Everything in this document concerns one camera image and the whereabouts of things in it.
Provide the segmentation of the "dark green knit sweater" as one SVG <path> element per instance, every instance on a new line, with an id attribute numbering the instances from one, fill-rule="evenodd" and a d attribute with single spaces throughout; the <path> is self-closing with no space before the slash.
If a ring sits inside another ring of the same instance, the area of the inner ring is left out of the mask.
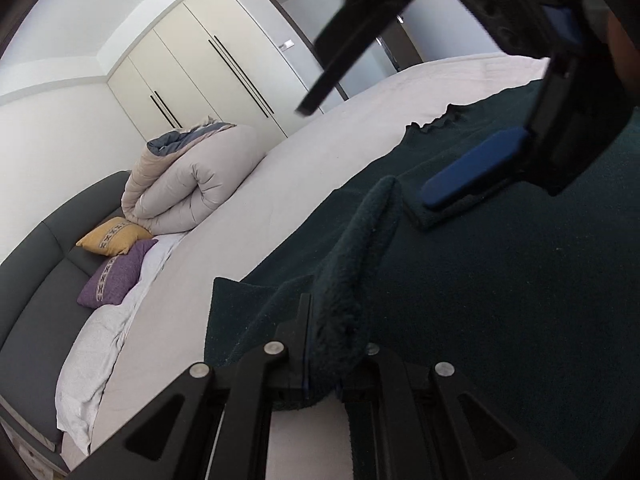
<path id="1" fill-rule="evenodd" d="M 358 336 L 454 364 L 582 479 L 637 477 L 639 123 L 562 194 L 517 183 L 440 214 L 428 177 L 520 124 L 538 84 L 410 125 L 241 281 L 216 278 L 205 361 L 268 341 L 304 292 L 355 284 Z"/>

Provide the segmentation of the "white bed mattress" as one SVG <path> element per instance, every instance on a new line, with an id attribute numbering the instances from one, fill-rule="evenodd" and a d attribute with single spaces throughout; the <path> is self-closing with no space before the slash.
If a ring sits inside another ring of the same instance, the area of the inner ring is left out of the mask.
<path id="1" fill-rule="evenodd" d="M 142 300 L 108 380 L 90 453 L 204 354 L 216 278 L 240 280 L 410 124 L 544 74 L 546 62 L 484 54 L 412 66 L 313 120 L 271 150 L 238 190 L 183 235 Z M 63 437 L 63 458 L 86 456 Z"/>

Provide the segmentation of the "white pillow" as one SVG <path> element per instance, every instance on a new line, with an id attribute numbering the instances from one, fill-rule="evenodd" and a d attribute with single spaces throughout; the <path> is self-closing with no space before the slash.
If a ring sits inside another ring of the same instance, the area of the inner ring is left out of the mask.
<path id="1" fill-rule="evenodd" d="M 144 258 L 137 284 L 119 306 L 90 309 L 62 366 L 54 395 L 56 428 L 82 455 L 90 453 L 102 396 L 137 310 L 182 239 L 181 234 L 154 237 L 157 243 Z"/>

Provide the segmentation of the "cream wardrobe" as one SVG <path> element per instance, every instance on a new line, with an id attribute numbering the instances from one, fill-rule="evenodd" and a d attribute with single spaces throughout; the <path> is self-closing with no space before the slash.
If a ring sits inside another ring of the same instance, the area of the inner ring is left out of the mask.
<path id="1" fill-rule="evenodd" d="M 205 116 L 250 125 L 268 145 L 304 123 L 304 88 L 238 0 L 183 0 L 122 59 L 108 81 L 146 140 Z"/>

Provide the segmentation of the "purple patterned cushion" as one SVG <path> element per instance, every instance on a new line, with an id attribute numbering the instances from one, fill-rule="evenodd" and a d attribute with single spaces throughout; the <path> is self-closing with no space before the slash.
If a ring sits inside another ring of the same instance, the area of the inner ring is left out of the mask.
<path id="1" fill-rule="evenodd" d="M 119 306 L 139 281 L 144 258 L 156 243 L 154 238 L 139 240 L 126 254 L 108 258 L 81 289 L 77 303 L 89 309 Z"/>

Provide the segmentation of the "yellow patterned cushion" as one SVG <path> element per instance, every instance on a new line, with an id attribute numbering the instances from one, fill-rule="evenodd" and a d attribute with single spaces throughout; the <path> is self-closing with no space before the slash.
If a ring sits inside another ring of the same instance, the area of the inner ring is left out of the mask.
<path id="1" fill-rule="evenodd" d="M 150 240 L 152 234 L 122 217 L 111 218 L 76 243 L 87 252 L 102 256 L 126 255 L 139 240 Z"/>

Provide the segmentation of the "dark grey headboard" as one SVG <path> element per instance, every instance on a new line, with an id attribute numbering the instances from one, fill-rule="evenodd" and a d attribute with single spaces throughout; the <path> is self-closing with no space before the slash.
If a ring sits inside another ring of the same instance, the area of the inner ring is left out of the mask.
<path id="1" fill-rule="evenodd" d="M 1 421 L 64 474 L 55 388 L 91 314 L 77 297 L 104 261 L 76 243 L 122 214 L 128 177 L 115 172 L 59 206 L 1 263 Z"/>

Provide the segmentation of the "folded beige duvet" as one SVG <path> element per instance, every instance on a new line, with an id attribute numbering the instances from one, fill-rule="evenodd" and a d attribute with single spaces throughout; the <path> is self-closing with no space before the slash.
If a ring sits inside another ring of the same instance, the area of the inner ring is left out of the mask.
<path id="1" fill-rule="evenodd" d="M 226 202 L 265 157 L 258 132 L 206 122 L 145 144 L 122 194 L 125 218 L 154 235 L 188 232 Z"/>

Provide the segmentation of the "white wall switch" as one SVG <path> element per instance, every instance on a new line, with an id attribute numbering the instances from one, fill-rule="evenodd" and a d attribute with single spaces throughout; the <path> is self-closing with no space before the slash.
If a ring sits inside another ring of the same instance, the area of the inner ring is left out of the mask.
<path id="1" fill-rule="evenodd" d="M 292 47 L 294 47 L 294 42 L 292 40 L 286 40 L 283 44 L 280 44 L 279 49 L 284 52 Z"/>

